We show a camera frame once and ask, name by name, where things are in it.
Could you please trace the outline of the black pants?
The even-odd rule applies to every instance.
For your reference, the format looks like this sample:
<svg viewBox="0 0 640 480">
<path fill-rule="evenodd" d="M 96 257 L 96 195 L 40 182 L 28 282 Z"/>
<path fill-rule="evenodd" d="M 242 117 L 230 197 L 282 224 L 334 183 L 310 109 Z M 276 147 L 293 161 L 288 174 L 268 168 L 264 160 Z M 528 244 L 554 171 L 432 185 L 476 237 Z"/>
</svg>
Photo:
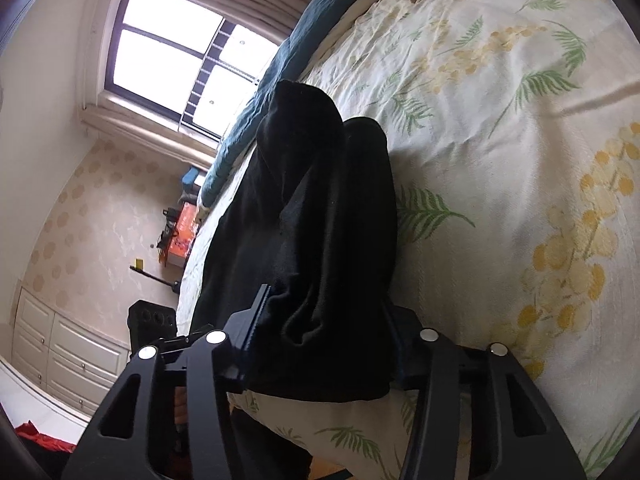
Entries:
<svg viewBox="0 0 640 480">
<path fill-rule="evenodd" d="M 386 135 L 341 118 L 320 89 L 282 81 L 209 245 L 191 325 L 222 327 L 270 294 L 248 352 L 252 391 L 307 402 L 382 398 L 397 212 Z"/>
</svg>

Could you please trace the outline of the black stick tool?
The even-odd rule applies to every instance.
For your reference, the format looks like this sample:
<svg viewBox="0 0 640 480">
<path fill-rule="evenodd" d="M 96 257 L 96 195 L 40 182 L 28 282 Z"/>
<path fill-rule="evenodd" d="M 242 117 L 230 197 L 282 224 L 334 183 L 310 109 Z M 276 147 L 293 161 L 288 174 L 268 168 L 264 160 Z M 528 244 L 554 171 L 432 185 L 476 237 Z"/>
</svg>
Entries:
<svg viewBox="0 0 640 480">
<path fill-rule="evenodd" d="M 176 294 L 179 295 L 180 294 L 180 287 L 181 287 L 181 281 L 167 281 L 164 278 L 160 278 L 159 276 L 153 275 L 149 272 L 146 272 L 143 269 L 143 260 L 142 259 L 136 259 L 134 260 L 134 264 L 132 266 L 129 267 L 129 269 L 131 271 L 134 271 L 134 273 L 140 274 L 142 276 L 144 276 L 145 278 L 149 278 L 150 280 L 160 283 L 162 285 L 165 285 L 167 287 L 170 288 L 170 290 Z"/>
</svg>

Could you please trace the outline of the white cabinet with drawers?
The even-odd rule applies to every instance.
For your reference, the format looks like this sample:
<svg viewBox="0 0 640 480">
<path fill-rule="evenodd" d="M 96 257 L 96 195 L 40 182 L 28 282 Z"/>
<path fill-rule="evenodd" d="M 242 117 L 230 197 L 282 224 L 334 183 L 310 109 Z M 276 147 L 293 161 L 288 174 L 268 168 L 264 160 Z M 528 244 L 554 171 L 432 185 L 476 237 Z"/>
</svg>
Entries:
<svg viewBox="0 0 640 480">
<path fill-rule="evenodd" d="M 55 312 L 26 289 L 20 291 L 11 363 L 50 396 L 91 415 L 128 358 L 127 348 Z"/>
</svg>

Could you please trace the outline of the orange box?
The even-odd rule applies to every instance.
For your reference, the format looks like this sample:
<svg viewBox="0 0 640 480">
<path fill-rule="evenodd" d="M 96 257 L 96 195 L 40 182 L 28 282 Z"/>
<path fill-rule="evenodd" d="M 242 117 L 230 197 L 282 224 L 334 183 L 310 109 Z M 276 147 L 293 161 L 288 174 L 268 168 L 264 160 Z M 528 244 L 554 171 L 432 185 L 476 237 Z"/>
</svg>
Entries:
<svg viewBox="0 0 640 480">
<path fill-rule="evenodd" d="M 197 212 L 196 206 L 190 203 L 184 203 L 180 209 L 169 207 L 163 211 L 165 227 L 156 248 L 158 261 L 164 266 L 170 264 L 183 268 L 186 265 L 200 227 L 196 220 Z"/>
</svg>

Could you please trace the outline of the red cloth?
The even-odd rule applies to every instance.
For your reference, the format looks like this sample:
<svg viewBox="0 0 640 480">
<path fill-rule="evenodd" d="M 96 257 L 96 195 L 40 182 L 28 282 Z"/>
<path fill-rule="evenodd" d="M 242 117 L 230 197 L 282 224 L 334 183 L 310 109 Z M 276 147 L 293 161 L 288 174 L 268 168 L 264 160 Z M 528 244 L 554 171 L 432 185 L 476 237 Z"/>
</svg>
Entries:
<svg viewBox="0 0 640 480">
<path fill-rule="evenodd" d="M 76 445 L 60 440 L 55 437 L 42 434 L 36 426 L 29 420 L 14 429 L 15 433 L 23 439 L 39 445 L 40 448 L 50 452 L 73 453 Z"/>
</svg>

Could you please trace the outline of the floral bed sheet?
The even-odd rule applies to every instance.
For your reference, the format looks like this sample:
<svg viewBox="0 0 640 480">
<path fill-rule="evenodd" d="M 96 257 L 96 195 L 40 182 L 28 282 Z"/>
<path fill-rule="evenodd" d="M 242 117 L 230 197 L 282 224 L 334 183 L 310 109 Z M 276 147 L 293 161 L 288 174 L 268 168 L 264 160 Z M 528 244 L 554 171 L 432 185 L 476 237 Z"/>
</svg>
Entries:
<svg viewBox="0 0 640 480">
<path fill-rule="evenodd" d="M 590 479 L 639 474 L 639 43 L 612 0 L 358 0 L 303 81 L 386 132 L 393 300 L 505 344 Z"/>
</svg>

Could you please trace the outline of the teal blue blanket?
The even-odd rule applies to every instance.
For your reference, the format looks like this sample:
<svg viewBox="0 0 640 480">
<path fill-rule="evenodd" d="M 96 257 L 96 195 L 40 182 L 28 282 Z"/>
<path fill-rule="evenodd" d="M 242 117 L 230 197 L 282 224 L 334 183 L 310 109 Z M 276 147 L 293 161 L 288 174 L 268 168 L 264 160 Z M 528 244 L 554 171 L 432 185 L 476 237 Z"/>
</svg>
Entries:
<svg viewBox="0 0 640 480">
<path fill-rule="evenodd" d="M 274 89 L 281 80 L 296 81 L 307 67 L 322 40 L 357 0 L 311 0 L 274 55 L 254 96 L 239 114 L 218 148 L 217 156 L 198 193 L 198 204 L 210 208 L 238 157 L 255 139 L 257 128 L 269 110 Z"/>
</svg>

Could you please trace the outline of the window with dark frame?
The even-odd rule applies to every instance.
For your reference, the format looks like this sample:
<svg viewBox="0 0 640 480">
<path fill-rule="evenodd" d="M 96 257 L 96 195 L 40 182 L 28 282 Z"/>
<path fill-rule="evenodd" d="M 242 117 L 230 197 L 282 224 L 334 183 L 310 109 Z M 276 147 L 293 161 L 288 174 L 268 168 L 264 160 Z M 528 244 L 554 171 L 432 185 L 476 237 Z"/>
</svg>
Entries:
<svg viewBox="0 0 640 480">
<path fill-rule="evenodd" d="M 219 143 L 278 46 L 189 0 L 120 0 L 105 89 Z"/>
</svg>

